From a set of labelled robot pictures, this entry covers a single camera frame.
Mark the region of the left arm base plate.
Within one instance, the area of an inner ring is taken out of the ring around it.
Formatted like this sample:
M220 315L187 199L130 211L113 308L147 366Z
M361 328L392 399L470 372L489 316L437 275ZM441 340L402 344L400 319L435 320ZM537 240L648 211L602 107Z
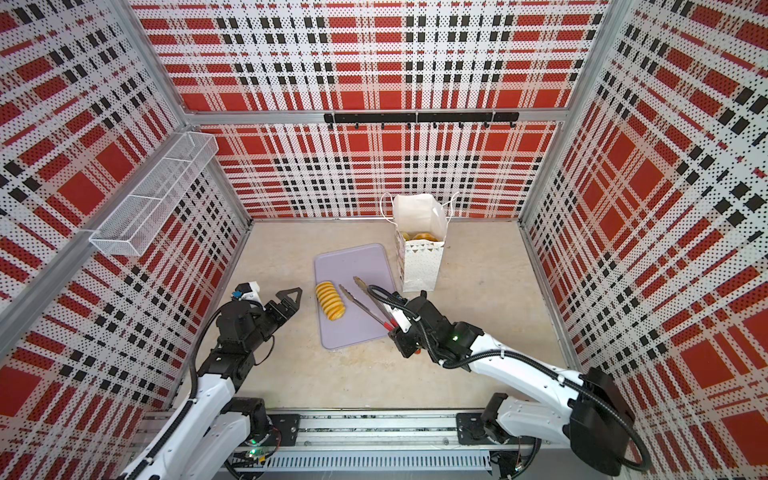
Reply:
M299 433L299 414L271 414L251 421L244 447L294 446Z

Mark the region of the white cartoon paper bag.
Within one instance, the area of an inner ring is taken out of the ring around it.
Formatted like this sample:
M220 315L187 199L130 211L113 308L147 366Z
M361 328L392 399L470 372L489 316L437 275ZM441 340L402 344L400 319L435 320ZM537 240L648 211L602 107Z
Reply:
M394 226L404 292L435 290L457 197L454 193L446 202L431 194L380 197L379 213Z

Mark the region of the lavender plastic tray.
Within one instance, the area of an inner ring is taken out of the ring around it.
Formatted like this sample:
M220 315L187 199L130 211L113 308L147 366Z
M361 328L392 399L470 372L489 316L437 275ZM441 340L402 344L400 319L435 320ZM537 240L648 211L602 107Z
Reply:
M322 309L318 312L320 342L326 350L387 337L384 314L355 282L359 278L366 285L378 285L389 292L396 289L382 244L320 254L314 259L314 276L316 284L330 281L345 307L345 313L337 320L329 320Z

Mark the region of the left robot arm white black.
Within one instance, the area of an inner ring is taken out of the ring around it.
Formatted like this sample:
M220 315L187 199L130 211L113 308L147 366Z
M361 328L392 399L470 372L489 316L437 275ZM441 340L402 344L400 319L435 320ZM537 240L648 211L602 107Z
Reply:
M281 290L265 304L254 282L240 284L232 300L207 321L219 336L200 368L189 365L191 387L183 405L118 475L120 479L212 479L226 469L236 479L256 479L230 461L245 442L281 442L280 430L260 398L235 397L254 352L300 309L302 289Z

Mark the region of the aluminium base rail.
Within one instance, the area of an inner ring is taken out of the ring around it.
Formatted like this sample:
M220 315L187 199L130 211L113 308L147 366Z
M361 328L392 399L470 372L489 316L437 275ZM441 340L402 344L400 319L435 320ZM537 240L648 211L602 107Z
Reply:
M566 445L463 446L455 415L478 410L271 410L299 414L294 446L237 447L230 461L261 479L426 475L479 479L599 479Z

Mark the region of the black hook rail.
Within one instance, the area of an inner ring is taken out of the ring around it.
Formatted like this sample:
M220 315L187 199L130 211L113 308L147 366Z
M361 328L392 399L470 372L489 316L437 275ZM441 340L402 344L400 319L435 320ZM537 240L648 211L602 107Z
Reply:
M349 124L355 128L362 124L413 124L413 123L510 123L520 119L520 113L493 111L448 112L388 112L388 113L327 113L323 119L328 125Z

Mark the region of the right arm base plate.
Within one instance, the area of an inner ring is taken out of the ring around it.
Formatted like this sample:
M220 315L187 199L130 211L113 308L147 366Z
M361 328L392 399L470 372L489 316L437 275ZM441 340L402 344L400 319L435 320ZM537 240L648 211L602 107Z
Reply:
M492 439L484 429L481 414L478 412L458 413L455 415L458 443L463 446L533 446L532 437L509 437L503 441Z

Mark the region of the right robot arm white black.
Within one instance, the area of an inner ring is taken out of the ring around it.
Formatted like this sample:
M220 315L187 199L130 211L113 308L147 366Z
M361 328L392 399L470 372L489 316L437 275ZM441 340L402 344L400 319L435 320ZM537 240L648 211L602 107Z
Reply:
M582 462L610 476L623 469L651 469L649 449L634 428L635 414L611 375L595 367L581 373L525 355L478 326L450 321L425 292L410 300L378 285L366 292L391 313L395 325L389 337L404 358L422 350L445 370L487 376L537 402L529 409L506 394L493 395L482 415L493 442L529 437L568 444Z

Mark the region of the long ridged bread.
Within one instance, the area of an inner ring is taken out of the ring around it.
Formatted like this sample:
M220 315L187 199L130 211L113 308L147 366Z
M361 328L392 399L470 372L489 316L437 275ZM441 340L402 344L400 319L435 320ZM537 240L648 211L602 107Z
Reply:
M318 283L315 294L321 311L329 321L339 320L346 313L346 306L331 281Z

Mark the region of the metal tongs red handle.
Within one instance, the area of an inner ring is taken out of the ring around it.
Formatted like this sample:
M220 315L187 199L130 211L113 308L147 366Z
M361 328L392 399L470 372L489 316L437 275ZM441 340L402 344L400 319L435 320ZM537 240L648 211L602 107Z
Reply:
M344 285L339 285L339 289L345 299L357 306L363 313L375 320L388 332L394 330L397 326L393 326L390 323L388 317L386 316L387 311L384 309L384 305L380 301L376 300L374 296L368 292L368 285L358 276L353 276L353 282L359 290L358 296L355 296Z

